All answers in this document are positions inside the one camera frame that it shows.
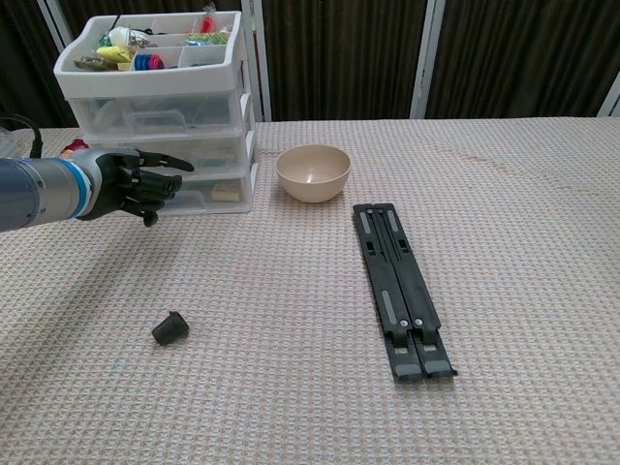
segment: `green object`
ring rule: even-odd
[[[112,41],[109,39],[109,35],[104,34],[99,40],[99,47],[112,47]]]
[[[191,32],[187,35],[189,46],[224,46],[229,41],[228,32]]]

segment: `beige bowl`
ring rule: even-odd
[[[329,145],[302,145],[283,152],[275,169],[291,197],[302,202],[325,202],[345,187],[351,158]]]

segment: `blue ring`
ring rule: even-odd
[[[139,58],[139,70],[140,71],[148,70],[148,67],[146,66],[146,62],[148,61],[148,58],[150,56],[151,55],[147,55],[147,54],[145,54],[145,55],[138,55],[138,58]]]
[[[86,183],[84,182],[84,178],[81,176],[81,173],[79,172],[78,168],[76,168],[76,166],[73,163],[71,163],[68,160],[62,159],[62,158],[54,158],[53,160],[56,160],[57,162],[60,162],[62,165],[67,167],[69,171],[71,172],[71,174],[74,176],[74,179],[76,180],[77,189],[79,191],[79,199],[77,200],[76,209],[69,217],[69,218],[74,218],[84,208],[84,205],[86,204],[86,191],[87,191]]]

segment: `black cable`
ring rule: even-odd
[[[17,113],[6,113],[5,111],[0,111],[0,119],[10,119],[12,121],[17,121],[21,124],[25,124],[32,132],[35,133],[35,138],[32,141],[32,146],[30,147],[30,158],[41,158],[41,152],[43,150],[43,140],[41,139],[41,131],[39,131],[39,126],[32,119],[26,118],[25,116],[21,116]]]
[[[118,19],[120,19],[120,15],[116,15],[116,19],[114,20],[114,22],[112,23],[112,27],[109,29],[109,31],[111,31],[113,28],[116,27],[116,23],[118,22]]]

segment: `red item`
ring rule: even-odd
[[[206,15],[202,19],[201,32],[213,32],[213,17]]]
[[[164,62],[162,61],[162,57],[159,55],[148,55],[147,68],[149,70],[163,70]]]
[[[74,151],[80,148],[88,148],[88,144],[84,142],[82,139],[75,139],[69,145],[62,149],[60,152],[60,158],[69,158]]]

